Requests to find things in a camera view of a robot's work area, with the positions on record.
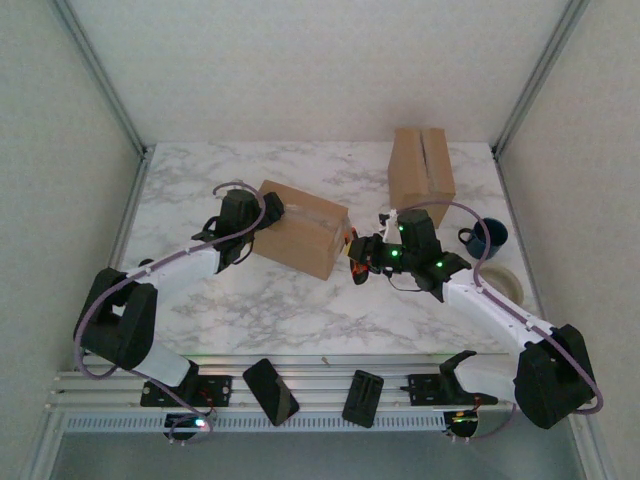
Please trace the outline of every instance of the blue mug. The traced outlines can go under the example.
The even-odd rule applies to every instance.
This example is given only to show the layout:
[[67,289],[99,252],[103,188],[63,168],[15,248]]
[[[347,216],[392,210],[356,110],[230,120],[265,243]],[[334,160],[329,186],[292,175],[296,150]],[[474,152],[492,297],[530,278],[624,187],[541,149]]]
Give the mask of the blue mug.
[[[507,239],[509,238],[509,232],[507,231],[507,227],[504,226],[500,220],[496,220],[495,218],[483,218],[484,223],[487,224],[487,228],[489,229],[489,238],[491,239],[491,247],[489,248],[489,256],[487,258],[493,257],[500,247],[507,243]],[[469,237],[465,240],[462,238],[462,235],[468,234]],[[482,226],[480,222],[476,222],[473,228],[461,228],[458,231],[458,240],[460,240],[466,247],[467,252],[473,258],[479,259],[484,252],[484,248],[487,245],[484,236],[484,230],[482,230]]]

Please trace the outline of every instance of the wire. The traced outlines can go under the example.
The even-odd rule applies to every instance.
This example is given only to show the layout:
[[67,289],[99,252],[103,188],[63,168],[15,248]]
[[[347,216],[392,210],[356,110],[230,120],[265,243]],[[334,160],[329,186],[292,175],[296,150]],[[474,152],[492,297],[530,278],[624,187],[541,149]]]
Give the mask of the wire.
[[[478,260],[478,263],[476,263],[475,267],[473,268],[473,281],[475,282],[477,287],[480,287],[482,289],[482,294],[485,297],[487,297],[489,300],[491,300],[493,303],[495,303],[498,307],[502,308],[504,311],[509,313],[513,318],[515,318],[520,323],[522,323],[523,325],[526,326],[527,325],[527,319],[526,318],[524,318],[518,312],[513,310],[511,307],[509,307],[509,305],[507,305],[506,303],[501,301],[495,295],[491,294],[491,292],[487,291],[486,288],[482,287],[482,283],[480,281],[480,267],[487,260],[487,257],[489,256],[489,250],[491,249],[491,235],[489,233],[489,228],[487,227],[487,224],[484,222],[482,217],[480,217],[480,215],[478,215],[474,210],[472,210],[471,208],[467,207],[466,205],[463,205],[463,204],[458,203],[458,202],[450,202],[448,200],[429,200],[429,201],[426,201],[426,202],[416,203],[415,205],[411,205],[410,207],[403,208],[402,210],[398,210],[398,214],[400,214],[402,212],[406,212],[408,210],[412,210],[414,208],[427,207],[427,206],[430,206],[430,205],[451,205],[451,206],[454,206],[454,207],[461,208],[462,210],[465,210],[466,212],[468,212],[471,215],[473,215],[473,217],[475,217],[475,219],[478,221],[478,223],[482,227],[482,231],[484,232],[484,236],[485,236],[486,242],[485,242],[485,246],[484,246],[484,251],[482,252],[482,256],[480,257],[480,259]],[[590,408],[586,408],[586,409],[583,409],[583,410],[576,410],[573,413],[578,414],[578,415],[591,415],[591,414],[594,414],[594,413],[598,413],[600,410],[602,410],[602,407],[604,406],[604,397],[602,396],[602,392],[600,391],[600,389],[596,385],[596,382],[585,371],[585,369],[582,368],[582,366],[580,366],[580,364],[576,361],[576,359],[573,358],[573,356],[571,356],[571,354],[569,352],[567,352],[562,345],[560,345],[558,342],[556,342],[551,337],[551,335],[549,335],[548,333],[546,333],[541,328],[539,328],[539,327],[537,327],[535,325],[533,325],[531,327],[531,330],[534,331],[535,333],[537,333],[538,335],[540,335],[542,338],[544,338],[553,348],[555,348],[560,353],[560,355],[562,355],[562,357],[567,362],[569,362],[569,364],[574,368],[574,370],[576,372],[578,372],[578,375],[580,375],[580,377],[582,377],[582,379],[586,382],[586,384],[589,385],[589,388],[593,391],[594,395],[596,396],[596,405],[595,406],[590,407]]]
[[253,252],[253,240],[251,240],[251,245],[249,245],[249,251],[247,252],[247,254],[244,257],[242,257],[240,260],[236,260],[235,262],[233,262],[233,264],[240,265],[247,258],[249,258],[249,255],[251,255],[251,252]]
[[398,288],[391,281],[391,277],[387,277],[387,280],[389,280],[389,283],[391,284],[391,286],[393,288],[395,288],[396,290],[398,290],[399,292],[422,292],[422,290],[420,290],[420,289],[413,290],[413,289],[410,289],[410,288]]
[[[148,273],[157,271],[157,270],[165,267],[166,265],[170,264],[171,262],[174,262],[175,260],[178,260],[179,258],[184,257],[185,255],[189,255],[191,253],[196,253],[196,252],[199,252],[201,250],[205,250],[207,248],[210,248],[210,247],[212,247],[214,245],[217,245],[218,243],[222,243],[222,242],[225,242],[227,240],[231,240],[231,239],[234,239],[234,238],[241,237],[241,236],[251,232],[252,230],[254,230],[260,224],[260,222],[262,221],[262,219],[264,218],[264,215],[266,213],[266,203],[264,201],[264,197],[262,196],[262,194],[258,190],[253,188],[251,185],[247,185],[246,183],[244,183],[242,181],[237,181],[237,182],[234,181],[234,182],[221,183],[220,185],[218,185],[217,187],[215,187],[213,189],[213,195],[216,195],[216,193],[220,189],[227,188],[227,187],[244,188],[246,190],[249,190],[251,193],[253,193],[255,195],[256,199],[258,200],[258,204],[260,205],[260,214],[258,215],[258,218],[255,220],[255,222],[253,222],[247,228],[245,228],[244,230],[241,230],[239,232],[232,233],[230,235],[226,235],[226,236],[221,237],[221,238],[216,238],[215,240],[203,243],[202,245],[198,245],[198,246],[193,247],[193,248],[187,248],[187,249],[180,250],[178,252],[172,253],[171,255],[169,255],[169,256],[167,256],[165,258],[162,258],[162,259],[158,260],[157,262],[154,262],[152,264],[147,265],[145,269],[143,269],[143,270],[139,271],[138,273],[135,273],[135,274],[133,274],[133,275],[127,277],[127,278],[125,278],[121,282],[116,283],[112,287],[110,287],[107,290],[105,290],[104,292],[102,292],[102,294],[100,294],[98,296],[98,298],[96,298],[96,300],[87,309],[87,311],[85,312],[84,316],[82,317],[82,319],[78,323],[78,328],[76,330],[76,335],[74,337],[74,352],[73,352],[73,356],[74,356],[74,359],[75,359],[76,366],[78,367],[78,370],[80,370],[80,372],[82,372],[83,375],[85,375],[86,377],[92,378],[94,380],[104,380],[105,378],[108,378],[111,375],[113,375],[113,372],[115,372],[116,369],[118,368],[116,365],[114,365],[107,372],[105,372],[103,374],[95,374],[95,373],[91,372],[87,368],[87,366],[84,364],[83,351],[82,351],[82,336],[84,335],[84,332],[87,329],[87,325],[89,324],[89,321],[91,320],[93,315],[96,313],[98,308],[100,308],[100,306],[111,295],[113,295],[115,292],[118,292],[118,291],[122,290],[124,287],[126,287],[130,283],[135,282],[136,280],[139,280],[140,278],[144,277]],[[148,377],[147,375],[144,375],[144,374],[142,374],[140,372],[137,372],[135,370],[131,370],[131,373],[133,373],[134,375],[137,375],[137,376],[139,376],[141,378],[144,378],[145,380],[150,381],[156,387],[158,387],[160,390],[162,390],[164,393],[166,393],[169,397],[171,397],[173,400],[175,400],[180,406],[190,410],[194,415],[197,415],[198,417],[204,418],[205,422],[207,422],[207,425],[209,426],[209,432],[211,432],[213,430],[213,425],[212,425],[209,417],[205,416],[205,414],[203,414],[202,412],[199,412],[194,407],[192,407],[187,402],[185,402],[183,399],[181,399],[178,395],[176,395],[174,392],[171,391],[170,387],[168,387],[164,383],[162,383],[162,382],[160,382],[160,381],[158,381],[158,380],[156,380],[154,378]]]

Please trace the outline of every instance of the white wall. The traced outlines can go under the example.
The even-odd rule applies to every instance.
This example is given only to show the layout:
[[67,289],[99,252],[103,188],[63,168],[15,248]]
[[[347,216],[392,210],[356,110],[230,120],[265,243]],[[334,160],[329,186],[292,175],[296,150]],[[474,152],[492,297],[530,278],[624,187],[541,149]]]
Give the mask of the white wall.
[[5,2],[0,45],[0,476],[14,478],[136,160],[47,2]]
[[584,334],[621,479],[640,469],[640,3],[593,1],[503,168],[550,319]]
[[73,0],[148,143],[493,141],[567,0]]

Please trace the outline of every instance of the black clamp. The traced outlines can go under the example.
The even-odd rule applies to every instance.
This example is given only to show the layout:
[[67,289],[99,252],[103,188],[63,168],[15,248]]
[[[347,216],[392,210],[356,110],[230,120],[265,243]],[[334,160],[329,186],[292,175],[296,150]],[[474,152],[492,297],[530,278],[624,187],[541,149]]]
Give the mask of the black clamp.
[[432,405],[497,405],[498,399],[483,393],[466,392],[456,379],[454,370],[476,352],[465,350],[440,365],[439,374],[408,375],[409,386],[400,387],[409,393],[411,406]]

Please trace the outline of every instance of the metal corner post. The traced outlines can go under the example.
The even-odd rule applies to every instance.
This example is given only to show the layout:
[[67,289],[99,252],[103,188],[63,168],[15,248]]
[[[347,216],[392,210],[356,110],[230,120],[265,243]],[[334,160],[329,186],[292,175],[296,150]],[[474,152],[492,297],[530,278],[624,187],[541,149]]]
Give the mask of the metal corner post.
[[500,161],[500,158],[513,140],[518,128],[522,125],[531,105],[533,105],[551,69],[569,40],[571,33],[578,24],[587,5],[589,5],[589,1],[590,0],[569,0],[567,3],[560,20],[558,20],[551,37],[540,54],[538,62],[533,68],[531,75],[529,75],[529,79],[520,93],[520,97],[513,107],[507,122],[502,128],[495,145],[492,147],[496,162]]
[[91,41],[84,31],[84,28],[78,20],[73,7],[68,0],[48,0],[53,11],[58,16],[62,26],[67,31],[73,42],[76,44],[80,55],[84,61],[89,74],[93,78],[98,90],[105,98],[109,108],[116,117],[116,120],[122,130],[129,137],[131,145],[138,153],[138,156],[142,158],[146,151],[146,146],[142,141],[142,137],[138,133],[135,125],[131,121],[127,110],[125,109],[120,97],[113,88],[109,76],[107,75],[102,62],[96,55]]

